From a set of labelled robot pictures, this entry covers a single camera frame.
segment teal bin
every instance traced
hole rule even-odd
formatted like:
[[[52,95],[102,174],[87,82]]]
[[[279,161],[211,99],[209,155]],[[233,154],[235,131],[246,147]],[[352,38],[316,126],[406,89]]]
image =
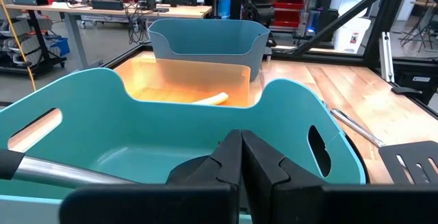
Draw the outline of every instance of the teal bin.
[[[232,129],[249,129],[295,163],[333,184],[364,184],[365,172],[343,131],[317,96],[286,79],[269,83],[249,108],[138,101],[109,69],[63,77],[0,111],[0,146],[58,108],[60,124],[28,156],[143,183],[164,183],[182,162],[209,155]],[[317,129],[331,159],[323,176],[309,145]],[[7,224],[55,224],[71,189],[0,181],[0,218]],[[241,215],[241,223],[250,216]]]
[[[251,68],[250,81],[259,74],[269,32],[244,20],[165,18],[149,27],[156,58],[241,64]]]

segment white container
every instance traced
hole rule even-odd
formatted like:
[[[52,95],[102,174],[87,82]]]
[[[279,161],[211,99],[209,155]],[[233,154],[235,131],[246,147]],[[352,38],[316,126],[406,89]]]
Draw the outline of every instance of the white container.
[[[335,50],[357,53],[371,20],[354,18],[342,25],[335,33]]]

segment floor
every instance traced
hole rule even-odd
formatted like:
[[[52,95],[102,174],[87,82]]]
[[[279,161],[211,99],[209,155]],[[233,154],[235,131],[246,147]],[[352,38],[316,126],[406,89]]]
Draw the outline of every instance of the floor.
[[[50,14],[51,18],[56,21],[56,14]],[[404,24],[395,24],[394,31],[398,31],[404,27]],[[53,25],[53,31],[63,37],[68,37],[65,25],[63,22]],[[135,45],[129,45],[127,30],[124,25],[119,24],[98,24],[97,27],[91,26],[87,23],[86,29],[80,29],[83,45],[85,47],[86,55],[89,64],[103,60],[109,62],[116,56],[131,49]],[[393,38],[401,36],[400,34],[393,34]],[[286,34],[276,35],[277,42],[282,45],[287,45],[290,42],[289,36]],[[420,44],[418,42],[409,43],[405,47],[401,47],[399,41],[392,43],[393,56],[408,55],[412,57],[432,57],[437,56],[435,53],[428,53],[424,50],[417,52]],[[71,58],[72,54],[67,56],[66,66],[62,69],[56,66],[53,71],[45,75],[41,75],[36,79],[37,88],[41,88],[58,78],[65,76],[77,69],[75,61]],[[17,101],[32,92],[31,82],[28,77],[23,75],[11,75],[0,73],[0,101]],[[430,103],[430,107],[438,111],[438,95],[435,95]]]

